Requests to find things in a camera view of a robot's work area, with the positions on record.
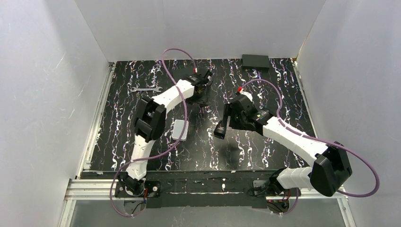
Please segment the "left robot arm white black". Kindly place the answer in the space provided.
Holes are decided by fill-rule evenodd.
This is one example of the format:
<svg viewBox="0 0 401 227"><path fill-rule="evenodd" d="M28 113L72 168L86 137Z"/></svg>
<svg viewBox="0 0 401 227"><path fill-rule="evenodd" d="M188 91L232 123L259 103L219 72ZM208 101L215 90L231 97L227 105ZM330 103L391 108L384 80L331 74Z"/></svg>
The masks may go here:
<svg viewBox="0 0 401 227"><path fill-rule="evenodd" d="M154 143L163 135L167 114L180 103L205 105L212 83L212 72L200 69L179 79L163 93L141 99L133 119L134 145L130 163L117 178L129 195L138 197L145 191L144 178Z"/></svg>

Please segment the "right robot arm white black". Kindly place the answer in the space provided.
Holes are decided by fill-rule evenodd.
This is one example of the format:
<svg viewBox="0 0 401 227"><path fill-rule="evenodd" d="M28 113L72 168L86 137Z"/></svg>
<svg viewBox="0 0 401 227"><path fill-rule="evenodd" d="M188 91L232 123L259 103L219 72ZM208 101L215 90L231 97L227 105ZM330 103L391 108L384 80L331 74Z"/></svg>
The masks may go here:
<svg viewBox="0 0 401 227"><path fill-rule="evenodd" d="M227 127L254 131L272 139L300 156L307 167L282 168L273 173L258 193L280 194L290 189L315 189L332 196L352 175L349 158L340 143L329 145L307 138L307 134L289 124L282 125L268 109L258 109L250 94L238 94L224 105L223 118L214 130L214 136L223 139Z"/></svg>

